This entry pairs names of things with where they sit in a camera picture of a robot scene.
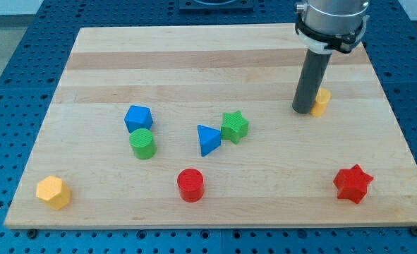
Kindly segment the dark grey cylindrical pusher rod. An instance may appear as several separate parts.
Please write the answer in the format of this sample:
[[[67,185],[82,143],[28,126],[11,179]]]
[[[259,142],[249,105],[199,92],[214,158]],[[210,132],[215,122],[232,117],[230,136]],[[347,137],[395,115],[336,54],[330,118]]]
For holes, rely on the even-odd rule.
[[[331,54],[318,54],[310,49],[306,52],[292,102],[296,113],[308,114],[311,111],[330,58]]]

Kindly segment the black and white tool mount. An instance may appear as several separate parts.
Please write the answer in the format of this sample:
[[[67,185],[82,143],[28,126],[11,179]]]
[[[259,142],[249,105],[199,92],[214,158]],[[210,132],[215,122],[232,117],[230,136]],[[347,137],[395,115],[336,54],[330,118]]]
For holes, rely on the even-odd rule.
[[[308,27],[303,22],[302,16],[297,15],[295,31],[300,41],[316,54],[331,54],[334,50],[349,54],[361,42],[369,17],[366,15],[362,18],[358,28],[354,30],[354,34],[328,35]]]

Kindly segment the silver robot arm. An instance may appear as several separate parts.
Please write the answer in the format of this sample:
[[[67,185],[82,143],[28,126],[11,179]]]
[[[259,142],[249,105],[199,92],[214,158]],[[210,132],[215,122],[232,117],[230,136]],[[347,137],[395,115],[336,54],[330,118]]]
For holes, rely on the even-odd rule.
[[[295,4],[295,32],[308,50],[292,102],[300,114],[311,111],[334,51],[351,53],[367,27],[369,1],[304,0]]]

